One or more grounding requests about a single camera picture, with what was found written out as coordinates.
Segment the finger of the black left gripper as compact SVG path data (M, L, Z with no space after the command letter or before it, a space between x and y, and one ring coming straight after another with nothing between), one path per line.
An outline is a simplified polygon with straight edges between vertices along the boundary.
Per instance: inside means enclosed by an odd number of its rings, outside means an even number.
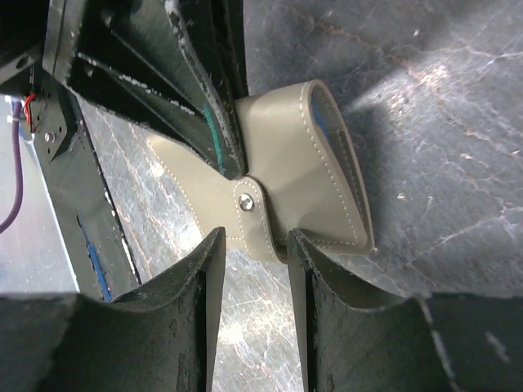
M166 1L52 1L43 68L91 104L189 147L211 149L203 98L165 13Z
M203 98L211 149L205 155L218 172L248 170L235 102L248 94L242 1L166 1L165 13Z

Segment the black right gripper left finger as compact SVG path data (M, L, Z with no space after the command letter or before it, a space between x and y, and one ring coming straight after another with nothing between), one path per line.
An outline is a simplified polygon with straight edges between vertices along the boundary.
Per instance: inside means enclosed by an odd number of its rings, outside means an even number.
M1 297L4 391L209 391L226 232L110 303L78 293Z

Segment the beige leather card holder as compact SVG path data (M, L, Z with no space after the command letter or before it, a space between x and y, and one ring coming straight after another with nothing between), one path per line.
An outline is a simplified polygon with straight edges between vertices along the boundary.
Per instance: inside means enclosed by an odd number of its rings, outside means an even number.
M175 141L149 145L179 187L199 232L226 231L257 261L285 261L302 230L334 254L374 247L369 201L346 123L318 79L238 100L248 173L229 180Z

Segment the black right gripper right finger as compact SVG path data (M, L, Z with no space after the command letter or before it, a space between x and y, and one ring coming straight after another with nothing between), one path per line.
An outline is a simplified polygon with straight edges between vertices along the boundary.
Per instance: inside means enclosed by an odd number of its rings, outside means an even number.
M519 391L522 296L402 297L344 269L300 230L288 237L307 391Z

